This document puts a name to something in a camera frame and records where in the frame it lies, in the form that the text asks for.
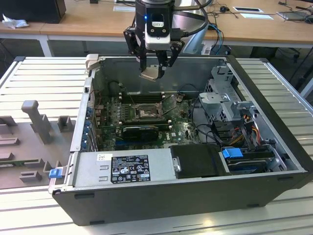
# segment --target desk leg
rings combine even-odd
[[[53,57],[54,53],[50,45],[50,41],[48,40],[48,37],[46,35],[42,35],[39,39],[41,48],[44,52],[45,57]]]
[[[313,91],[313,78],[311,78],[310,82],[305,86],[300,95],[303,98],[306,98],[312,91]]]
[[[88,50],[88,47],[87,47],[87,42],[86,41],[82,41],[82,43],[83,43],[84,53],[89,53],[89,50]]]

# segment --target motherboard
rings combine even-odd
[[[200,143],[191,100],[181,94],[108,97],[98,108],[100,151],[168,148]]]

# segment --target yellow wire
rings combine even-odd
[[[243,135],[240,135],[237,139],[235,139],[232,143],[230,143],[230,145],[233,145],[237,142],[239,142],[244,136]]]

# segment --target blue cable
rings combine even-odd
[[[211,26],[212,28],[214,28],[214,29],[217,31],[217,33],[219,34],[220,46],[219,46],[218,50],[216,51],[216,54],[219,54],[219,51],[220,51],[220,49],[221,49],[221,47],[222,47],[222,35],[221,35],[220,30],[217,29],[214,25],[210,24],[210,26]]]

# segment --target white paper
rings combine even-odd
[[[261,14],[248,14],[248,13],[240,13],[244,18],[249,19],[261,19],[261,20],[273,20],[273,18],[269,15],[261,15]]]
[[[29,26],[25,20],[14,20],[6,17],[4,14],[2,23],[4,26],[15,29],[15,28],[20,28],[20,27],[27,27]]]

